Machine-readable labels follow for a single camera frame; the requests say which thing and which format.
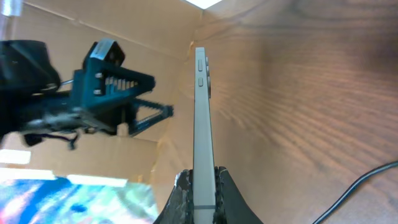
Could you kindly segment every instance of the cardboard wall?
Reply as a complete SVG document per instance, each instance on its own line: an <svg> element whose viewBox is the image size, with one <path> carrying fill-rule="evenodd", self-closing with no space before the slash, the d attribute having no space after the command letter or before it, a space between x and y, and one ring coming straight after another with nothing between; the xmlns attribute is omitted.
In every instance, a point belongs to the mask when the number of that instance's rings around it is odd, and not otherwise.
<svg viewBox="0 0 398 224"><path fill-rule="evenodd" d="M45 42L62 80L71 79L73 71L81 68L93 42L115 39L126 54L123 67L155 76L154 91L142 98L170 104L200 14L201 10L179 0L27 0L17 18L14 39ZM138 116L151 113L141 110ZM7 138L3 148L33 151L29 168L132 181L143 175L140 178L147 181L156 160L157 142L168 122L135 138L82 136L74 152L56 140L26 148L16 134Z"/></svg>

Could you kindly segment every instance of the robotic hand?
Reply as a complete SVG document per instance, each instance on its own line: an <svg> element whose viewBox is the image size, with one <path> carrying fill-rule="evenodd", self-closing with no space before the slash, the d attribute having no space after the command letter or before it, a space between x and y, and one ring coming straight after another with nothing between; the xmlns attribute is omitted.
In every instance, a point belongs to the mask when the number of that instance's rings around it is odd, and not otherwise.
<svg viewBox="0 0 398 224"><path fill-rule="evenodd" d="M116 135L117 126L127 123L130 136L135 136L173 115L172 106L136 98L152 91L155 79L122 68L125 55L115 40L95 42L83 68L65 83L51 66L43 42L2 41L0 53L0 141L5 134L17 131L28 146L43 138L57 138L74 149L77 129ZM58 91L71 82L71 91ZM141 106L159 112L137 121ZM51 134L54 132L76 133L76 137L68 139Z"/></svg>

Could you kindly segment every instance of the screw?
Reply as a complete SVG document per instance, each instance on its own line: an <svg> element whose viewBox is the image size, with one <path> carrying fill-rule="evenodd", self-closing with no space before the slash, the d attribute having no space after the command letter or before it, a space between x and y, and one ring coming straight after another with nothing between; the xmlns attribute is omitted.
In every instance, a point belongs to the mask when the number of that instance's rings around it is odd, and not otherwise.
<svg viewBox="0 0 398 224"><path fill-rule="evenodd" d="M95 74L95 78L102 78L102 77L103 77L103 75L101 72L98 72L97 74Z"/></svg>
<svg viewBox="0 0 398 224"><path fill-rule="evenodd" d="M94 90L94 94L95 94L95 95L101 95L101 94L102 94L102 91L101 91L101 90Z"/></svg>

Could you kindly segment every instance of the wooden table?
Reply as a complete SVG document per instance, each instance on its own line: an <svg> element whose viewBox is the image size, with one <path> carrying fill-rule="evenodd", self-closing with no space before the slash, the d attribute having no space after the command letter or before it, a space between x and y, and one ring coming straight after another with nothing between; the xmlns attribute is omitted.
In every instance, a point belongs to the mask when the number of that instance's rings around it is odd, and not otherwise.
<svg viewBox="0 0 398 224"><path fill-rule="evenodd" d="M398 0L223 0L203 13L195 46L210 59L215 163L264 223L312 223L398 159ZM192 166L192 65L161 144L164 180ZM327 223L398 223L398 171Z"/></svg>

